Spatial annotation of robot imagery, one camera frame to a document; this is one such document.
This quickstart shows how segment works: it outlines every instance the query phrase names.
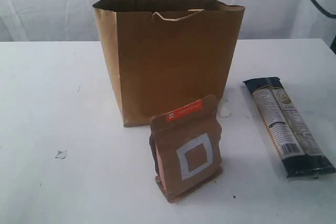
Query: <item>white square outline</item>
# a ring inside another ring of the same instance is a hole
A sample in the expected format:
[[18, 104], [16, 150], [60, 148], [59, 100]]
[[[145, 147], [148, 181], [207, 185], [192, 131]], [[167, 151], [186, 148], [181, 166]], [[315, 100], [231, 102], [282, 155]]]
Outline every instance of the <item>white square outline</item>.
[[[191, 149], [203, 144], [206, 152], [206, 163], [203, 165], [193, 169], [192, 171], [189, 172], [189, 166], [188, 166], [188, 161], [185, 157], [185, 153], [190, 151]], [[181, 167], [181, 175], [182, 175], [182, 181], [193, 177], [197, 173], [200, 173], [203, 171], [205, 168], [207, 168], [209, 165], [213, 163], [213, 150], [211, 146], [211, 142], [209, 139], [209, 136], [207, 133], [204, 133], [189, 142], [185, 143], [182, 145], [180, 148], [176, 150], [178, 160], [180, 161], [180, 167]]]

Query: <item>paper bag handle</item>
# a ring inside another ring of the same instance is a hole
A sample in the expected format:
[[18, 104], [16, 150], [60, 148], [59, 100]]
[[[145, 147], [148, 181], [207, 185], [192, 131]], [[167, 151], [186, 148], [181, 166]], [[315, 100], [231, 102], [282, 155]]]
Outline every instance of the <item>paper bag handle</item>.
[[165, 17], [163, 17], [160, 13], [158, 13], [158, 12], [155, 12], [155, 13], [153, 13], [153, 16], [154, 15], [158, 15], [162, 20], [164, 20], [164, 21], [173, 21], [173, 22], [177, 22], [177, 21], [181, 21], [181, 20], [185, 20], [185, 19], [187, 19], [187, 18], [190, 18], [190, 17], [192, 17], [192, 16], [194, 16], [194, 15], [196, 15], [197, 13], [200, 13], [200, 12], [202, 12], [202, 11], [204, 11], [204, 9], [190, 9], [190, 10], [188, 10], [188, 12], [194, 12], [194, 13], [191, 13], [191, 14], [189, 14], [189, 15], [187, 15], [187, 16], [184, 16], [184, 17], [181, 17], [181, 18], [165, 18]]

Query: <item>red label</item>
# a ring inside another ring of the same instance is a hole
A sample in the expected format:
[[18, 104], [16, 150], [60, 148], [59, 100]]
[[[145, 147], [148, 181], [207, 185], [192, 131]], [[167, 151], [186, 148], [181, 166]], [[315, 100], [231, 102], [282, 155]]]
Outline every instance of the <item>red label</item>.
[[177, 110], [174, 110], [172, 112], [169, 112], [167, 115], [167, 122], [173, 121], [175, 119], [181, 118], [185, 115], [188, 115], [192, 112], [195, 112], [197, 110], [201, 110], [203, 108], [202, 100], [198, 100], [196, 102], [193, 102], [187, 106], [184, 106], [182, 108], [179, 108]]

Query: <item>table surface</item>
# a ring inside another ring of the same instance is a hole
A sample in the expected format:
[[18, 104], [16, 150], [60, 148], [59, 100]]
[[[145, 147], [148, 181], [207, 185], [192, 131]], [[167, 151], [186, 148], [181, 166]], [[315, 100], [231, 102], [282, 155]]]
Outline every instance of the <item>table surface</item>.
[[286, 179], [241, 82], [280, 77], [336, 165], [335, 69], [320, 39], [239, 40], [224, 92], [232, 114], [218, 118], [225, 171], [169, 204], [150, 128], [123, 128], [99, 42], [2, 42], [0, 223], [334, 223], [336, 175]]

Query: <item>brown pouch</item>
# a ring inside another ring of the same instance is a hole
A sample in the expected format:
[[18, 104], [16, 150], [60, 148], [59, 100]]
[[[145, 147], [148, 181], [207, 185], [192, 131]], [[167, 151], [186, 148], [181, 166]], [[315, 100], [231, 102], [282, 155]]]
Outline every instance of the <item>brown pouch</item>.
[[222, 172], [214, 95], [150, 119], [155, 178], [169, 202], [185, 196]]

